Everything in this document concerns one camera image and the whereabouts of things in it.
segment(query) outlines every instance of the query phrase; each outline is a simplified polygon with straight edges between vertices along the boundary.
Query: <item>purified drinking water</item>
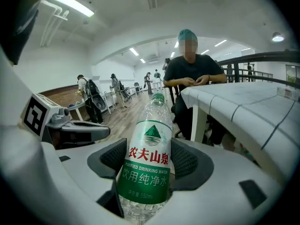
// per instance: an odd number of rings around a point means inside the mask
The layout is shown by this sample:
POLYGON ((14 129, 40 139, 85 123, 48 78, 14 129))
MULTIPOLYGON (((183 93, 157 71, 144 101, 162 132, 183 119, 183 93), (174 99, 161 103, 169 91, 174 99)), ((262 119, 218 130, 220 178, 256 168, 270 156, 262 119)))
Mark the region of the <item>purified drinking water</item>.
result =
POLYGON ((164 95, 157 93, 139 116, 118 181, 124 216, 134 224, 144 224, 167 200, 172 129, 164 95))

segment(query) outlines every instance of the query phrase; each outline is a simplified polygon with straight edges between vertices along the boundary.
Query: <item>wooden floor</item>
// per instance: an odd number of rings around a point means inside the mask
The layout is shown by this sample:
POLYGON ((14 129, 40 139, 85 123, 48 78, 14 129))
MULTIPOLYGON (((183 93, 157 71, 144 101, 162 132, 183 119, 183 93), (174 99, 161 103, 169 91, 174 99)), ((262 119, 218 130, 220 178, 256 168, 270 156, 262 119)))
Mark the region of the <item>wooden floor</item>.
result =
MULTIPOLYGON (((172 101, 170 99, 169 90, 166 90, 165 102, 171 108, 172 101)), ((135 125, 139 115, 142 113, 145 105, 152 99, 152 95, 148 95, 145 91, 141 95, 133 95, 132 99, 129 99, 125 105, 127 108, 122 108, 120 106, 116 106, 116 109, 112 111, 110 115, 108 112, 103 114, 104 124, 107 125, 111 129, 111 134, 101 140, 107 141, 111 139, 117 138, 127 138, 127 143, 130 143, 131 136, 135 129, 135 125)), ((173 135, 179 131, 177 125, 175 124, 173 128, 173 135)))

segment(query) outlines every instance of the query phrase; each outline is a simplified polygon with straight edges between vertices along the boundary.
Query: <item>green triangle logo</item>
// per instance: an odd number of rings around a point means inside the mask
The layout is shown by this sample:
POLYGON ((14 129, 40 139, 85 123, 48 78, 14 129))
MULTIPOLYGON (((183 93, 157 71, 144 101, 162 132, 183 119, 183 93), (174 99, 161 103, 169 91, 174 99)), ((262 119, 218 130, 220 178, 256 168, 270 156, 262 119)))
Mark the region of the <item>green triangle logo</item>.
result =
POLYGON ((149 128, 149 130, 144 134, 144 136, 161 138, 155 125, 149 128))

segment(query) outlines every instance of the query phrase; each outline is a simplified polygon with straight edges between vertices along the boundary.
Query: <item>green bottle cap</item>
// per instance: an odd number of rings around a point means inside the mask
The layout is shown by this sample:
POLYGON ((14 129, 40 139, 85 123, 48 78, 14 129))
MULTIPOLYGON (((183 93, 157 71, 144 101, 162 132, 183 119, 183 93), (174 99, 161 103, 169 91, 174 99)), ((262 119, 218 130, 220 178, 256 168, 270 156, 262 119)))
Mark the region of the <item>green bottle cap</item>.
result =
POLYGON ((152 97, 152 100, 154 100, 154 99, 161 100, 163 103, 165 102, 165 97, 161 93, 154 94, 153 97, 152 97))

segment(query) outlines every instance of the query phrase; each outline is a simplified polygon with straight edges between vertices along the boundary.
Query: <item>white shirt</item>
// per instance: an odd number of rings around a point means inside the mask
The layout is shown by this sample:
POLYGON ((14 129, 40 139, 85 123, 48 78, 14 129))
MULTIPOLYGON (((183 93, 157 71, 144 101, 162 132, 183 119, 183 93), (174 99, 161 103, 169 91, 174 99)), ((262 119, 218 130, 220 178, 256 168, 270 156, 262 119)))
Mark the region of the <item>white shirt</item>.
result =
POLYGON ((86 100, 88 100, 88 95, 86 94, 85 84, 86 84, 86 82, 89 80, 89 78, 84 77, 84 79, 83 79, 83 78, 80 78, 80 79, 78 80, 78 90, 83 89, 83 91, 84 91, 83 98, 84 98, 84 100, 86 101, 86 100))

